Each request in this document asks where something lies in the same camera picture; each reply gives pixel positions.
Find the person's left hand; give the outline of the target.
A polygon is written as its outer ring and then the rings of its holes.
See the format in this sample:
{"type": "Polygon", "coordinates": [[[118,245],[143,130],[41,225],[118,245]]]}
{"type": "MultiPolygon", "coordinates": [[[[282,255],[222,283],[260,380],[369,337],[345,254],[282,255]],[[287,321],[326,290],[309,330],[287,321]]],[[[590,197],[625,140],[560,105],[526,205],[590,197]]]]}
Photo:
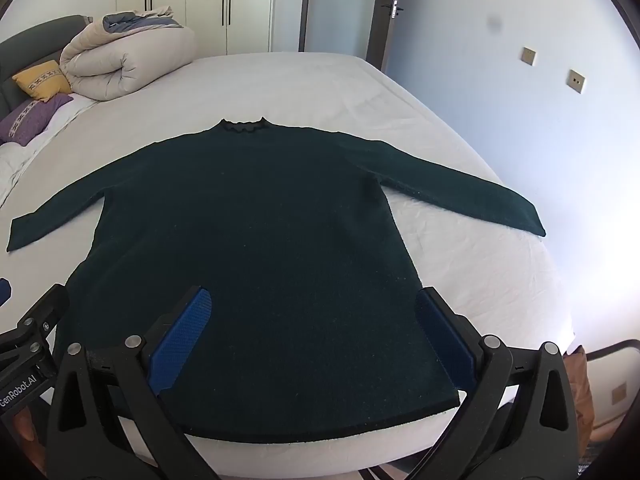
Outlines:
{"type": "Polygon", "coordinates": [[[37,441],[37,430],[32,422],[29,408],[23,408],[13,417],[13,427],[22,441],[32,443],[37,441]]]}

